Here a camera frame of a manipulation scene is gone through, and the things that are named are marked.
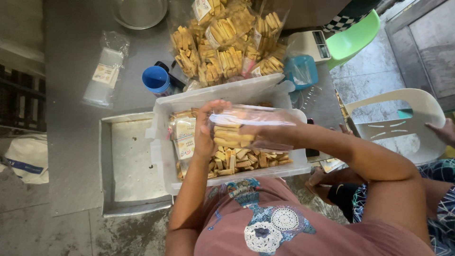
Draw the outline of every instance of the white plastic chair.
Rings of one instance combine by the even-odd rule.
[[[420,146],[417,152],[405,155],[407,159],[414,164],[420,164],[442,155],[446,148],[445,143],[424,124],[432,123],[437,127],[443,127],[445,123],[444,113],[436,99],[425,91],[411,88],[400,89],[346,104],[345,107],[349,115],[352,116],[352,111],[356,108],[392,100],[407,101],[412,108],[413,116],[381,122],[356,123],[355,126],[360,137],[373,141],[415,133],[419,137]]]

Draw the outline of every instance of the aluminum tray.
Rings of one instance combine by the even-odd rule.
[[[103,217],[141,214],[173,204],[150,160],[153,139],[145,138],[145,130],[153,117],[153,112],[144,112],[100,120]]]

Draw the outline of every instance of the patterned shorts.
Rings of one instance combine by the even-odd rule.
[[[417,167],[422,178],[455,183],[455,159],[442,159],[435,163]],[[352,199],[354,223],[362,220],[367,198],[367,184],[356,191]],[[438,220],[427,219],[428,233],[437,256],[455,255],[455,185],[438,205]]]

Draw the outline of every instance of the hand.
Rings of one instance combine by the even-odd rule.
[[[432,130],[444,143],[455,148],[455,124],[452,119],[446,118],[445,125],[442,128],[431,123],[425,123],[425,126]]]
[[[303,148],[299,136],[305,136],[304,131],[309,128],[307,124],[286,111],[273,112],[269,115],[265,116],[264,120],[279,120],[289,125],[245,125],[240,128],[239,133],[258,135],[270,142],[291,145],[293,149]]]
[[[342,133],[354,136],[354,132],[348,131],[348,129],[346,128],[346,126],[344,124],[340,123],[340,124],[338,124],[338,126],[340,127]]]
[[[210,129],[205,125],[212,110],[214,109],[225,109],[230,108],[231,102],[224,100],[213,100],[207,102],[204,106],[199,109],[199,114],[196,118],[196,128],[194,131],[194,143],[195,149],[194,154],[205,159],[215,153],[215,143],[210,137]]]

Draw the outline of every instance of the metal bowl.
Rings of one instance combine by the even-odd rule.
[[[166,15],[167,0],[113,0],[115,20],[131,29],[146,29],[158,24]]]

